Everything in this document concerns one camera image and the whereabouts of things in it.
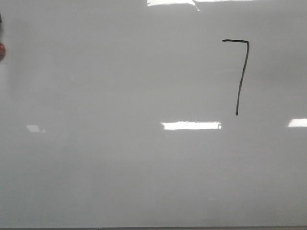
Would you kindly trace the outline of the black white whiteboard marker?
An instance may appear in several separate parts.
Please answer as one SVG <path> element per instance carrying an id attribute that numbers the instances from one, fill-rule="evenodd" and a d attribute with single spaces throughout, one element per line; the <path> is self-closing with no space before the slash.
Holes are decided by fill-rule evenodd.
<path id="1" fill-rule="evenodd" d="M 0 39 L 2 38 L 2 17 L 1 17 L 1 14 L 0 14 Z M 6 47 L 4 45 L 4 43 L 0 40 L 0 61 L 2 61 L 4 59 L 6 55 Z"/>

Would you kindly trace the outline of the white whiteboard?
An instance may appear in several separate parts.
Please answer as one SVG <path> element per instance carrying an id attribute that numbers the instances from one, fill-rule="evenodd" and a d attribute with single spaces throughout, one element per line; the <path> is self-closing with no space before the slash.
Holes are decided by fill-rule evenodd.
<path id="1" fill-rule="evenodd" d="M 304 0 L 3 0 L 0 225 L 307 224 Z"/>

